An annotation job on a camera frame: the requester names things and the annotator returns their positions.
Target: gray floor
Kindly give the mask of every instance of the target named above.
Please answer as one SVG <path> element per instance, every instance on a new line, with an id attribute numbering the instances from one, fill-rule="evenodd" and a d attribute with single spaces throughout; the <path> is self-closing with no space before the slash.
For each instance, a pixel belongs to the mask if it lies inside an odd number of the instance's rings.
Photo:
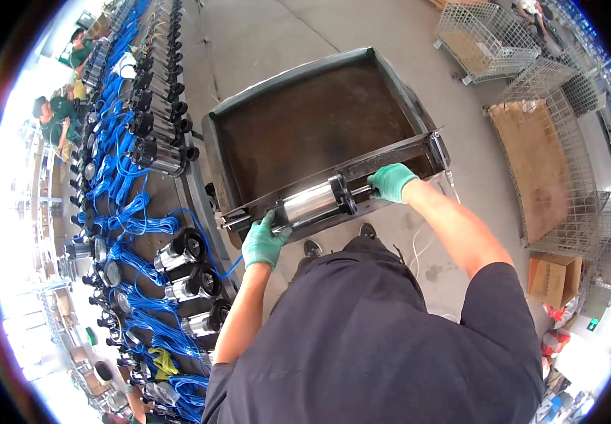
<path id="1" fill-rule="evenodd" d="M 466 87 L 451 78 L 454 72 L 464 74 L 448 52 L 432 46 L 440 18 L 433 4 L 428 0 L 207 0 L 203 7 L 186 0 L 184 4 L 182 64 L 196 130 L 201 129 L 201 117 L 219 101 L 252 84 L 326 55 L 373 46 L 415 90 L 437 126 L 445 127 L 442 133 L 462 203 L 501 240 L 526 286 L 529 252 L 520 242 L 518 201 L 503 151 L 481 112 L 501 92 L 504 81 Z M 204 153 L 200 160 L 208 177 Z M 453 195 L 447 184 L 442 186 Z M 363 222 L 374 225 L 386 246 L 396 245 L 408 261 L 414 258 L 412 237 L 424 220 L 406 205 L 383 208 L 322 231 L 314 239 L 325 252 L 340 250 Z M 417 274 L 428 310 L 460 317 L 468 279 L 427 225 L 415 237 L 416 250 L 431 241 L 420 255 Z M 231 256 L 239 257 L 227 245 Z M 266 311 L 286 288 L 301 257 L 301 242 L 282 249 L 265 295 Z M 412 271 L 417 272 L 415 264 Z M 537 332 L 543 334 L 549 320 L 540 303 L 529 300 L 529 305 Z"/>

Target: yellow cloth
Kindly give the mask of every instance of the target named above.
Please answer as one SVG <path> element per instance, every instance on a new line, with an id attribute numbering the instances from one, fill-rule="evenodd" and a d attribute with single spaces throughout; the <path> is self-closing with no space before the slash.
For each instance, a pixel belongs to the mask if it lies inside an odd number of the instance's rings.
<path id="1" fill-rule="evenodd" d="M 75 81 L 75 88 L 72 90 L 75 98 L 86 98 L 86 87 L 82 84 L 81 79 Z"/>
<path id="2" fill-rule="evenodd" d="M 157 358 L 153 360 L 157 366 L 156 380 L 167 380 L 169 376 L 178 374 L 178 369 L 174 366 L 174 361 L 171 360 L 171 353 L 161 347 L 151 347 L 147 350 L 149 353 L 157 353 Z"/>

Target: metal tray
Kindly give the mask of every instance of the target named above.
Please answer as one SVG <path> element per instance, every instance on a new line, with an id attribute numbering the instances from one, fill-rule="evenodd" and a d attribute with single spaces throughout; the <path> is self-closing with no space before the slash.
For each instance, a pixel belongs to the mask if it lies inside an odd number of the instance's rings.
<path id="1" fill-rule="evenodd" d="M 245 89 L 202 119 L 204 144 L 224 219 L 258 219 L 285 198 L 354 164 L 351 189 L 380 166 L 403 162 L 421 178 L 445 169 L 442 140 L 414 92 L 372 47 L 303 64 Z M 357 215 L 387 202 L 356 198 Z M 295 231 L 299 240 L 337 223 L 344 215 Z M 241 243 L 250 221 L 233 226 Z"/>

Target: hand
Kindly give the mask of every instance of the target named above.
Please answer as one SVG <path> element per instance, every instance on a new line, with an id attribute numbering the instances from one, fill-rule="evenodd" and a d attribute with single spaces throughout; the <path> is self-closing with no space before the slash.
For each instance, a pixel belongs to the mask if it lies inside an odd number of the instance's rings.
<path id="1" fill-rule="evenodd" d="M 70 118 L 65 118 L 63 120 L 63 133 L 67 134 L 67 130 L 70 128 Z"/>
<path id="2" fill-rule="evenodd" d="M 402 189 L 404 185 L 419 178 L 409 170 L 405 165 L 392 164 L 383 166 L 376 174 L 369 175 L 366 182 L 378 189 L 381 199 L 394 201 L 395 203 L 406 203 L 402 200 Z"/>
<path id="3" fill-rule="evenodd" d="M 242 244 L 242 255 L 244 263 L 248 268 L 252 263 L 263 262 L 275 270 L 277 260 L 280 258 L 280 249 L 291 235 L 291 228 L 285 228 L 277 236 L 272 235 L 270 227 L 275 218 L 275 211 L 271 210 L 261 222 L 256 221 L 251 225 L 249 234 Z"/>

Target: shoe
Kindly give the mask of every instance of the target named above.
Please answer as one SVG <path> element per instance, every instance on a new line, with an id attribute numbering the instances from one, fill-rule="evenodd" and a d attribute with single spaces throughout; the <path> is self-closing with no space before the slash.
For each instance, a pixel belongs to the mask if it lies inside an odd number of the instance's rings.
<path id="1" fill-rule="evenodd" d="M 303 251 L 305 252 L 305 256 L 310 258 L 319 258 L 322 255 L 322 248 L 319 247 L 317 242 L 310 239 L 306 239 L 303 243 Z"/>
<path id="2" fill-rule="evenodd" d="M 371 224 L 364 223 L 360 227 L 360 235 L 365 236 L 369 240 L 376 240 L 376 230 Z"/>

